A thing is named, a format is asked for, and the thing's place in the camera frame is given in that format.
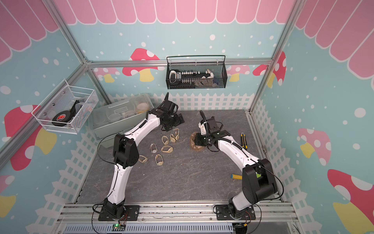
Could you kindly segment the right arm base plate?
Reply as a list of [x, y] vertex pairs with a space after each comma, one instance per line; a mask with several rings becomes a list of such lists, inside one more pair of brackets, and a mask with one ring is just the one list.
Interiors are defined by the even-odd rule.
[[217, 220], [256, 220], [256, 215], [252, 206], [243, 210], [237, 210], [234, 205], [214, 205], [213, 212], [216, 214]]

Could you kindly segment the cream square dial watch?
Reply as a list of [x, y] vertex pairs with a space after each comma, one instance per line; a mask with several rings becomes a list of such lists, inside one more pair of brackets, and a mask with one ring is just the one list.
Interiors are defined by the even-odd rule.
[[174, 131], [175, 139], [178, 140], [180, 138], [180, 129], [175, 128], [175, 129], [173, 129], [173, 131]]

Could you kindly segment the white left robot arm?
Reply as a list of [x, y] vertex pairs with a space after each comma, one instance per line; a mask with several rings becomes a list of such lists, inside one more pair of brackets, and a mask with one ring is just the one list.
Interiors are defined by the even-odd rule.
[[125, 190], [132, 167], [139, 160], [139, 143], [154, 129], [162, 126], [163, 131], [172, 130], [184, 123], [178, 114], [178, 105], [165, 99], [158, 107], [146, 114], [138, 125], [124, 134], [117, 134], [114, 138], [115, 172], [109, 194], [103, 201], [103, 209], [119, 219], [124, 213]]

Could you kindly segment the cream watch front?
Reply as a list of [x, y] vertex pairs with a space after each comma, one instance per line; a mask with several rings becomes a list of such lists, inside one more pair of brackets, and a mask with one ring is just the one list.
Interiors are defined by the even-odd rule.
[[156, 154], [157, 153], [157, 146], [156, 146], [156, 144], [155, 143], [152, 143], [151, 145], [150, 145], [150, 151], [151, 151], [151, 153], [153, 153], [153, 154]]

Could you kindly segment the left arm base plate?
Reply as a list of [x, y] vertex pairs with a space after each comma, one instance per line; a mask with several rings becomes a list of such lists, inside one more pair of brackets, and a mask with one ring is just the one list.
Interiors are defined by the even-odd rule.
[[109, 206], [103, 206], [100, 211], [98, 220], [99, 221], [137, 221], [139, 215], [140, 206], [138, 205], [119, 205], [117, 207], [110, 208]]

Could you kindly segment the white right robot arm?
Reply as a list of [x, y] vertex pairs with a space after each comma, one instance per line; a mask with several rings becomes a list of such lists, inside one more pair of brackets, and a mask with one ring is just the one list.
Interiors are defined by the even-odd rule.
[[200, 133], [196, 135], [195, 144], [204, 147], [216, 147], [218, 152], [225, 153], [242, 170], [242, 191], [229, 200], [232, 215], [267, 199], [278, 192], [277, 178], [269, 160], [259, 159], [245, 150], [222, 126], [217, 125], [214, 117], [207, 119], [200, 112]]

